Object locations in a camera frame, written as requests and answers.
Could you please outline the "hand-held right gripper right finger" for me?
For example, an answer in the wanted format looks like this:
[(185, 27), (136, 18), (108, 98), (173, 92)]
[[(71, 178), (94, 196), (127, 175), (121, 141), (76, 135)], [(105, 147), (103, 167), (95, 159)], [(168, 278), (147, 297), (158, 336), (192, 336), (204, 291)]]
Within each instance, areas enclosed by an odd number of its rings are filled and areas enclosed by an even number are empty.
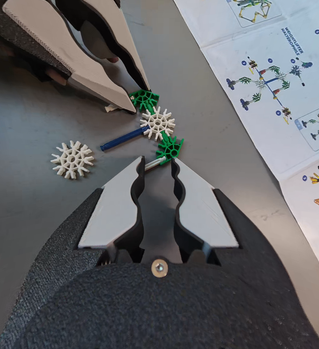
[(194, 251), (203, 253), (203, 260), (219, 264), (215, 249), (239, 248), (214, 187), (181, 160), (171, 160), (175, 180), (174, 238), (182, 262), (188, 262)]

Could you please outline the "green white toy connector assembly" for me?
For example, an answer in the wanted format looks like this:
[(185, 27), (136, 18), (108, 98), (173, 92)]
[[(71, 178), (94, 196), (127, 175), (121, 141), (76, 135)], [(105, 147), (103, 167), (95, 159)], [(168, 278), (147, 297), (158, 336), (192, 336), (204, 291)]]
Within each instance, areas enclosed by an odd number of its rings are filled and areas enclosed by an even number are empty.
[(140, 128), (101, 145), (101, 150), (110, 150), (140, 135), (147, 136), (149, 139), (154, 136), (155, 141), (159, 140), (160, 143), (156, 151), (156, 159), (145, 165), (146, 171), (177, 158), (184, 139), (178, 141), (177, 137), (171, 137), (175, 128), (175, 119), (171, 119), (171, 113), (167, 112), (167, 109), (161, 112), (161, 108), (157, 106), (159, 95), (141, 89), (131, 93), (129, 97), (134, 106), (138, 107), (140, 112), (143, 112)]

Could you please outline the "white snowflake toy connector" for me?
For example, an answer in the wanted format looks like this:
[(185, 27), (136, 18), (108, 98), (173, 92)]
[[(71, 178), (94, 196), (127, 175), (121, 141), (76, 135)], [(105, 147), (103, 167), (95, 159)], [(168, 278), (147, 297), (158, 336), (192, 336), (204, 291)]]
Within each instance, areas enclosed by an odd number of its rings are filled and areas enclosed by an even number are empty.
[(52, 154), (51, 163), (56, 166), (53, 171), (65, 179), (76, 180), (77, 176), (84, 177), (84, 173), (89, 173), (87, 166), (93, 166), (94, 157), (92, 150), (87, 145), (82, 145), (79, 141), (70, 141), (70, 145), (62, 143), (56, 148), (60, 154)]

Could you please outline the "folded paper instruction sheet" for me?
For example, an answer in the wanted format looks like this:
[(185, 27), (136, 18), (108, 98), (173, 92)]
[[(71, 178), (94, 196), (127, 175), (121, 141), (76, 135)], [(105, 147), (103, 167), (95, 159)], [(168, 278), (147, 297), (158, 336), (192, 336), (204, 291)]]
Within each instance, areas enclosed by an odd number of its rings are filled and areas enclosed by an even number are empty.
[(319, 0), (175, 4), (319, 260)]

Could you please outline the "person's left hand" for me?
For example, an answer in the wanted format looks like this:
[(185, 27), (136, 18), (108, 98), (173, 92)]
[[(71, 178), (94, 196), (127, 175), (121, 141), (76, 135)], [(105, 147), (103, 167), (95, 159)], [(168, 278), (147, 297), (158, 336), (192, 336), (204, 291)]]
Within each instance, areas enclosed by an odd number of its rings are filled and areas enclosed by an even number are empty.
[(47, 68), (45, 70), (45, 74), (49, 76), (53, 81), (57, 82), (58, 84), (62, 86), (66, 86), (67, 80), (61, 76), (57, 71), (55, 71), (52, 68)]

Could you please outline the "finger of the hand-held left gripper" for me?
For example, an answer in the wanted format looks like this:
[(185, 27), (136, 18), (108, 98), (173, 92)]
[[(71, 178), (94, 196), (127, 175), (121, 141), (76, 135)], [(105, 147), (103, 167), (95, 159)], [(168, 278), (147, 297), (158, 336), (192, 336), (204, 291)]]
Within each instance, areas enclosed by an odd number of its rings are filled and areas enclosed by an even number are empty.
[(57, 0), (57, 8), (98, 59), (119, 58), (141, 89), (150, 91), (144, 68), (120, 8), (113, 0)]
[(127, 91), (85, 52), (57, 8), (44, 0), (9, 0), (2, 10), (70, 72), (68, 82), (119, 109), (136, 113)]

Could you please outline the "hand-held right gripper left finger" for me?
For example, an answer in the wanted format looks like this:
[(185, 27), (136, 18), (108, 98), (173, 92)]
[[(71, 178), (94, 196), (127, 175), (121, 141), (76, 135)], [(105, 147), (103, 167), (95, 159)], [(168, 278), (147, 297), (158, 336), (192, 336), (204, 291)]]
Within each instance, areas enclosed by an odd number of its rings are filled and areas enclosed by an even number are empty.
[(104, 249), (110, 261), (126, 250), (133, 262), (141, 261), (144, 225), (138, 198), (145, 187), (144, 175), (145, 158), (139, 156), (101, 188), (78, 249)]

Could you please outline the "grey desk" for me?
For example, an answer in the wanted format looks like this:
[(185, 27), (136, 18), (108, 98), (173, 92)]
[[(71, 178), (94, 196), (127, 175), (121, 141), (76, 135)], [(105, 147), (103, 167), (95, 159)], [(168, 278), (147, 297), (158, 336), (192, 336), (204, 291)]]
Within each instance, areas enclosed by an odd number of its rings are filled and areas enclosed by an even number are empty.
[[(179, 159), (228, 196), (281, 258), (319, 335), (319, 262), (278, 181), (256, 150), (173, 1), (122, 1), (159, 106), (184, 138)], [(156, 142), (137, 137), (103, 153), (100, 145), (139, 127), (141, 116), (106, 113), (102, 102), (42, 83), (0, 48), (0, 334), (35, 257), (58, 226), (96, 189)], [(57, 175), (52, 154), (79, 141), (93, 166), (76, 180)]]

